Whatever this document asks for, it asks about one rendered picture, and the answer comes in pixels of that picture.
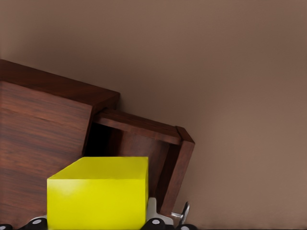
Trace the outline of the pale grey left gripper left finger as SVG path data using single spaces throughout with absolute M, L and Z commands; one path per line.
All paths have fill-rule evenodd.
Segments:
M 20 230 L 47 230 L 47 216 L 39 216 L 30 220 Z

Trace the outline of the dark wooden drawer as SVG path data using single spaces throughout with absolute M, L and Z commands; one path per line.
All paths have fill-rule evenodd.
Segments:
M 148 157 L 149 197 L 157 211 L 174 209 L 195 142 L 185 128 L 106 108 L 94 116 L 85 156 Z

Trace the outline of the dark wooden drawer cabinet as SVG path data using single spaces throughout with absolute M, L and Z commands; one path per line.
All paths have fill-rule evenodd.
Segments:
M 0 223 L 47 212 L 47 178 L 79 159 L 93 116 L 120 94 L 0 59 Z

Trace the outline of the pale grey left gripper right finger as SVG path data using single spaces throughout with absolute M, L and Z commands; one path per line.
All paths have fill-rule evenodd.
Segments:
M 146 212 L 146 223 L 141 230 L 173 230 L 173 220 L 158 214 L 156 198 L 150 197 Z

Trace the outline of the yellow square block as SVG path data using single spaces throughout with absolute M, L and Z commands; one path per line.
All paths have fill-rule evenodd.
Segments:
M 139 230 L 148 157 L 82 157 L 47 179 L 50 230 Z

